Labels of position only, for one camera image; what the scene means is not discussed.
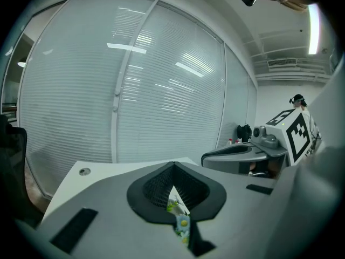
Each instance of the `black chair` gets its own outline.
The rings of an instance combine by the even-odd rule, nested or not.
[[[25,186],[26,130],[12,127],[7,117],[0,115],[0,184],[4,199],[8,199],[9,214],[36,227],[43,213],[27,195]]]

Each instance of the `headphones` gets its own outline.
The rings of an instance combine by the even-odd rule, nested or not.
[[[293,104],[293,103],[296,102],[296,101],[304,101],[303,96],[300,95],[300,94],[297,94],[297,95],[293,96],[293,97],[290,99],[289,103],[290,103],[290,104]]]

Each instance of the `black rubber pad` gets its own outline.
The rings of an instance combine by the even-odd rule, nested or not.
[[[70,253],[97,215],[93,209],[83,208],[51,240],[51,243],[66,253]]]
[[[270,195],[271,192],[273,191],[273,188],[268,188],[268,187],[259,186],[259,185],[255,185],[255,184],[247,185],[246,189],[249,189],[249,190],[252,190],[255,192],[259,192],[259,193],[263,193],[266,195]]]
[[[175,225],[175,216],[167,212],[173,186],[195,222],[213,219],[226,201],[226,191],[219,182],[182,163],[169,162],[129,186],[128,204],[147,222]]]

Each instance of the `white table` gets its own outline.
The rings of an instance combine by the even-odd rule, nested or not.
[[[131,172],[143,167],[160,164],[169,161],[186,162],[197,165],[189,158],[174,158],[152,162],[139,162],[139,163],[95,163],[77,161],[70,169],[59,188],[54,194],[45,214],[45,218],[52,213],[56,208],[61,206],[72,197],[83,191],[85,188],[94,184],[95,182],[108,178],[110,176],[120,175],[126,172]],[[91,172],[88,175],[80,175],[79,171],[83,168],[89,168]]]

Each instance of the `black strip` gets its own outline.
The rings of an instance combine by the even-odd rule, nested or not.
[[[93,209],[83,208],[50,242],[62,251],[70,253],[92,223],[97,213]]]
[[[259,185],[255,185],[255,184],[247,185],[246,189],[253,190],[255,192],[259,192],[259,193],[266,194],[266,195],[270,195],[271,192],[273,191],[273,188],[268,188],[268,187],[259,186]]]
[[[52,7],[54,7],[54,6],[64,4],[66,1],[67,1],[67,0],[63,0],[63,1],[61,1],[61,2],[52,4],[52,5],[48,6],[48,7],[44,8],[44,9],[42,9],[42,10],[36,12],[36,13],[34,13],[34,14],[32,15],[32,17],[35,17],[35,16],[39,15],[40,13],[42,13],[42,12],[44,12],[44,11],[46,11],[46,10],[49,10],[50,8],[52,8]]]
[[[216,246],[213,243],[204,241],[202,239],[197,223],[195,221],[191,222],[189,234],[190,237],[188,248],[196,257],[208,253],[212,249],[215,249]]]

